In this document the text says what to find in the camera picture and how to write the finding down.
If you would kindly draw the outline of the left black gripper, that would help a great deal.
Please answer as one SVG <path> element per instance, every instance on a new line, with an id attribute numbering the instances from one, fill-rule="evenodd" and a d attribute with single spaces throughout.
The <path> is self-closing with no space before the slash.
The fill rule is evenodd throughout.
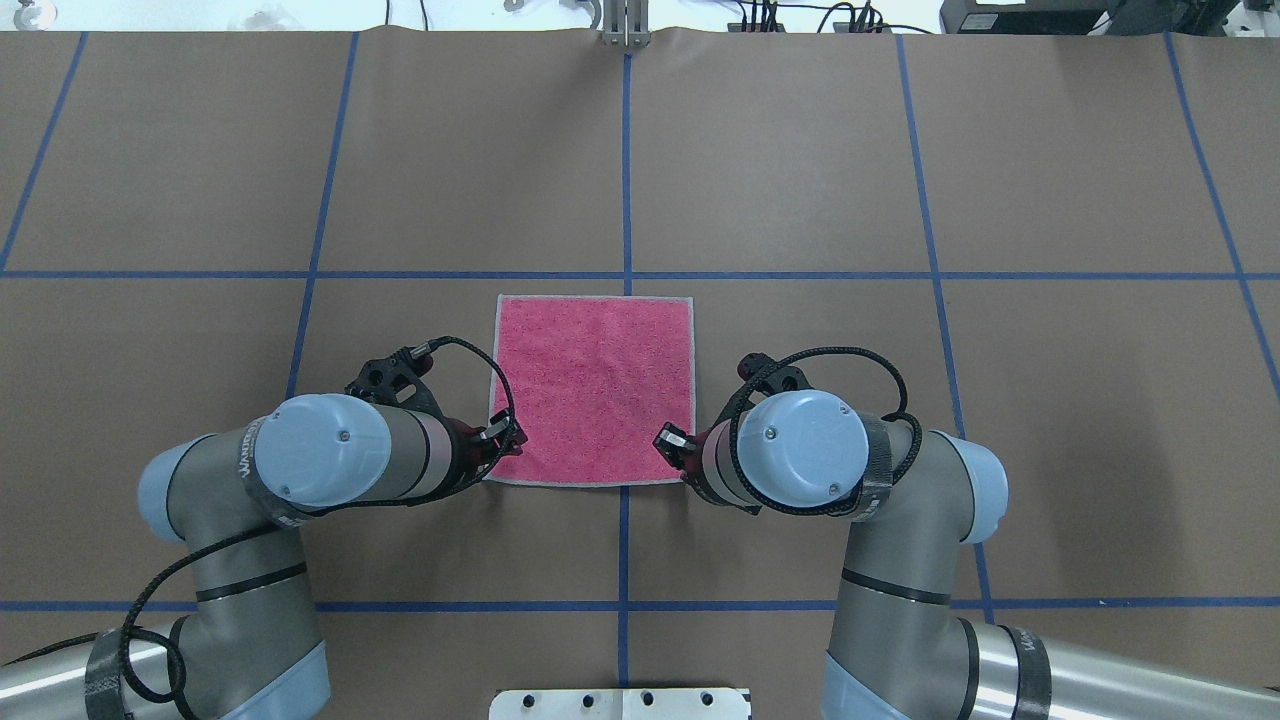
<path id="1" fill-rule="evenodd" d="M 492 416 L 485 428 L 461 420 L 447 420 L 453 455 L 449 483 L 476 483 L 493 468 L 493 461 L 520 456 L 527 436 L 515 416 Z"/>

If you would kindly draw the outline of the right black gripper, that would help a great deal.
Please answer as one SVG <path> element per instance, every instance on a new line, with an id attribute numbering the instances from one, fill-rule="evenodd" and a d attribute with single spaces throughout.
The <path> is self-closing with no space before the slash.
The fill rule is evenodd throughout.
<path id="1" fill-rule="evenodd" d="M 653 447 L 673 469 L 678 469 L 686 486 L 704 486 L 704 456 L 710 430 L 687 436 L 673 423 L 666 423 L 655 434 Z"/>

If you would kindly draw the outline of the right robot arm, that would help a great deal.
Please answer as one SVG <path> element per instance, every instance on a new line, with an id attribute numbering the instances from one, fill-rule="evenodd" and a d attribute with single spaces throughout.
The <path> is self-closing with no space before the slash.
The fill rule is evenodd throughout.
<path id="1" fill-rule="evenodd" d="M 826 719 L 1275 719 L 1277 692 L 1196 676 L 951 610 L 957 553 L 991 537 L 1009 480 L 986 447 L 785 391 L 655 450 L 704 500 L 850 507 L 826 651 Z"/>

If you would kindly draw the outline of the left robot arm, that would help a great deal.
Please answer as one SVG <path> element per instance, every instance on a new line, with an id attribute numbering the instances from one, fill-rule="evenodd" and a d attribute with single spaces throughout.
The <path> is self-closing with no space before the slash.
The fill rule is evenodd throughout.
<path id="1" fill-rule="evenodd" d="M 475 428 L 435 409 L 302 395 L 169 448 L 142 470 L 137 505 L 186 556 L 118 626 L 5 664 L 3 716 L 315 717 L 332 683 L 303 524 L 451 497 L 524 441 L 508 409 Z"/>

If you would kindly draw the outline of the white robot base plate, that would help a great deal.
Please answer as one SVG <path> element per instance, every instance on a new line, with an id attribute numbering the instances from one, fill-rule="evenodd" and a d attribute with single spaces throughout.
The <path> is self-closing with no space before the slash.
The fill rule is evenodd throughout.
<path id="1" fill-rule="evenodd" d="M 753 719 L 748 689 L 728 687 L 502 691 L 489 719 Z"/>

